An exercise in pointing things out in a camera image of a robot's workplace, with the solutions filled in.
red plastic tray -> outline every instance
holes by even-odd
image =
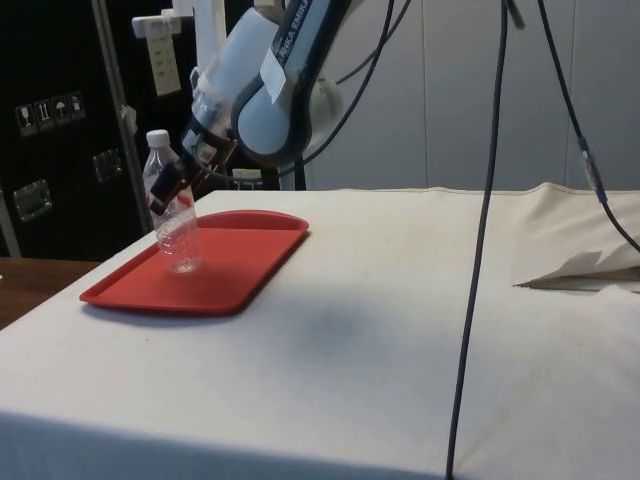
[[[246,307],[304,241],[309,224],[267,211],[198,219],[203,264],[174,274],[154,245],[80,295],[100,307],[230,315]]]

white wall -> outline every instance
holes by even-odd
[[[607,187],[640,188],[640,2],[546,3]],[[496,186],[585,187],[537,2],[518,5],[527,29],[510,29]],[[385,11],[385,1],[369,0],[353,16],[332,53],[333,76],[375,47]],[[309,168],[310,187],[481,188],[498,36],[499,0],[414,0],[361,106]],[[346,85],[347,103],[361,79]]]
[[[336,40],[326,73],[337,80],[376,47],[387,2],[368,0]],[[345,106],[366,71],[344,84]],[[427,185],[422,4],[415,1],[387,44],[369,88],[341,134],[308,169],[311,188]]]

clear plastic bottle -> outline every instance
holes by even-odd
[[[170,162],[179,159],[171,150],[169,133],[166,130],[154,130],[147,133],[150,153],[142,173],[147,202],[151,187],[160,172]],[[158,238],[158,246],[174,273],[188,273],[196,270],[202,263],[198,224],[191,188],[181,190],[169,204],[163,215],[151,212],[153,226]]]

black wire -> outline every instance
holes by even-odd
[[[336,125],[336,127],[333,129],[331,134],[322,143],[322,145],[320,145],[320,147],[318,147],[317,150],[315,150],[311,155],[309,155],[303,161],[297,162],[297,164],[294,164],[293,166],[291,166],[289,168],[285,168],[284,170],[280,171],[276,178],[286,177],[287,175],[289,175],[291,173],[294,173],[296,170],[303,169],[306,165],[308,165],[313,160],[315,160],[318,156],[320,156],[327,149],[327,147],[329,145],[331,145],[331,143],[338,136],[338,134],[340,133],[342,128],[349,121],[349,118],[351,117],[351,115],[353,114],[355,109],[358,107],[358,104],[360,103],[360,99],[364,95],[364,92],[367,90],[367,87],[369,86],[369,82],[371,81],[371,77],[373,77],[373,74],[376,71],[376,67],[378,66],[378,62],[380,60],[380,56],[382,55],[382,50],[384,49],[385,39],[387,38],[387,35],[389,34],[389,28],[390,28],[390,25],[391,25],[391,19],[393,18],[393,7],[394,7],[394,5],[395,5],[395,0],[389,0],[388,7],[387,7],[387,16],[386,16],[385,21],[384,21],[384,27],[382,28],[382,34],[380,35],[380,40],[378,41],[378,48],[376,48],[375,56],[374,56],[373,60],[371,61],[371,65],[369,66],[369,70],[367,71],[367,75],[365,76],[364,80],[362,81],[362,84],[360,85],[360,88],[358,89],[358,92],[356,93],[355,97],[353,98],[353,101],[349,105],[349,108],[347,109],[347,111],[342,116],[342,119],[340,120],[340,122],[338,122],[338,125]],[[221,174],[215,173],[215,172],[211,172],[208,176],[213,176],[213,177],[216,177],[216,178],[223,178],[223,179],[225,178],[225,175],[221,175]],[[243,180],[243,183],[259,183],[259,180],[251,180],[251,181],[249,181],[249,179],[247,179],[247,180]]]
[[[571,124],[573,125],[573,129],[575,130],[578,138],[583,138],[582,129],[580,128],[578,117],[576,116],[576,112],[573,108],[573,102],[571,102],[571,95],[569,94],[569,89],[567,88],[567,82],[564,79],[564,73],[562,73],[562,65],[560,64],[558,50],[556,49],[556,42],[553,40],[551,27],[549,26],[549,17],[547,16],[547,9],[544,5],[543,0],[538,0],[538,7],[540,8],[540,15],[542,16],[542,25],[544,26],[544,33],[547,36],[547,43],[549,44],[549,49],[551,50],[553,65],[556,67],[556,74],[558,76],[558,80],[560,81],[560,88],[562,89],[564,103],[567,106],[567,110],[569,110],[569,117],[571,117]]]
[[[469,351],[469,341],[471,338],[471,326],[473,324],[473,313],[475,311],[476,298],[478,296],[478,283],[480,281],[480,270],[482,267],[482,254],[484,250],[484,238],[487,230],[487,220],[489,218],[489,205],[491,203],[491,193],[493,191],[493,179],[496,168],[496,156],[498,153],[498,135],[500,132],[500,102],[502,99],[502,74],[507,50],[508,8],[506,1],[502,4],[500,15],[500,52],[498,54],[498,69],[496,73],[495,90],[493,93],[493,120],[491,126],[491,149],[489,153],[489,165],[487,167],[487,179],[484,187],[484,200],[480,214],[480,225],[478,226],[478,238],[476,242],[476,253],[473,264],[473,275],[471,276],[471,288],[469,291],[469,303],[467,305],[467,316],[464,323],[464,333],[462,335],[462,346],[460,349],[460,363],[458,364],[458,380],[456,382],[456,393],[453,401],[453,414],[451,416],[451,430],[449,432],[449,451],[447,454],[446,478],[453,479],[453,462],[456,453],[456,439],[458,436],[458,421],[460,419],[460,406],[462,405],[462,390],[464,388],[464,378],[467,368],[467,353]]]
[[[620,225],[620,222],[618,222],[618,219],[611,211],[611,208],[609,208],[609,203],[603,203],[602,208],[604,210],[604,213],[607,215],[607,218],[609,218],[609,220],[611,221],[611,224],[618,231],[618,233],[622,235],[622,238],[624,238],[627,241],[627,243],[629,243],[629,245],[631,245],[633,248],[636,249],[638,253],[640,253],[640,245],[638,245],[638,242],[636,242],[631,237],[631,235],[629,235],[627,231],[624,228],[622,228],[622,225]]]
[[[596,191],[596,195],[600,200],[600,204],[607,215],[607,218],[614,226],[614,228],[618,231],[618,233],[624,238],[629,245],[631,245],[638,253],[640,253],[640,245],[636,242],[631,235],[627,233],[627,231],[620,225],[618,219],[609,208],[609,203],[607,201],[607,195],[605,192],[605,188],[602,184],[602,180],[600,178],[600,173],[598,172],[598,168],[595,164],[595,160],[589,151],[589,147],[586,139],[582,135],[582,129],[580,128],[580,123],[578,122],[578,117],[576,116],[576,112],[573,108],[573,102],[571,101],[571,95],[569,94],[569,89],[567,88],[567,82],[564,77],[564,73],[562,71],[562,65],[560,64],[560,59],[558,58],[558,51],[556,49],[555,41],[553,40],[553,34],[551,33],[551,27],[549,26],[549,17],[547,15],[547,9],[544,4],[544,0],[538,0],[538,7],[540,8],[540,16],[542,17],[542,25],[544,26],[544,33],[547,37],[547,43],[549,44],[549,50],[551,50],[551,57],[553,58],[553,64],[556,68],[556,74],[558,76],[558,81],[560,82],[560,88],[562,89],[562,96],[564,98],[564,103],[567,106],[567,110],[569,111],[569,117],[571,118],[571,124],[573,125],[573,130],[578,137],[578,143],[580,144],[580,149],[582,150],[583,155],[586,157],[588,162],[588,176],[593,183],[594,190]]]
[[[402,20],[404,19],[405,14],[407,13],[407,10],[409,9],[409,6],[411,5],[411,1],[412,0],[406,0],[404,2],[404,5],[402,6],[402,10],[400,10],[400,13],[398,14],[398,18],[396,18],[395,23],[393,24],[393,26],[391,27],[391,30],[389,30],[389,35],[387,35],[387,38],[385,39],[384,43],[386,44],[389,40],[391,40],[391,37],[393,37],[393,34],[396,33],[396,30],[398,29],[398,27],[400,26],[400,24],[402,23]],[[362,69],[364,67],[366,67],[369,62],[371,60],[373,60],[373,57],[375,56],[376,51],[374,50],[373,52],[371,52],[369,54],[369,56],[367,58],[365,58],[362,63],[360,65],[358,65],[356,68],[354,68],[353,70],[351,70],[351,72],[347,73],[344,77],[342,77],[340,80],[338,80],[336,82],[337,85],[342,85],[344,82],[346,82],[347,80],[350,80],[351,78],[355,77],[358,73],[360,73],[362,71]]]

white bottle cap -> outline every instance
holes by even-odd
[[[152,130],[147,133],[147,143],[151,148],[163,148],[170,145],[169,132],[166,130]]]

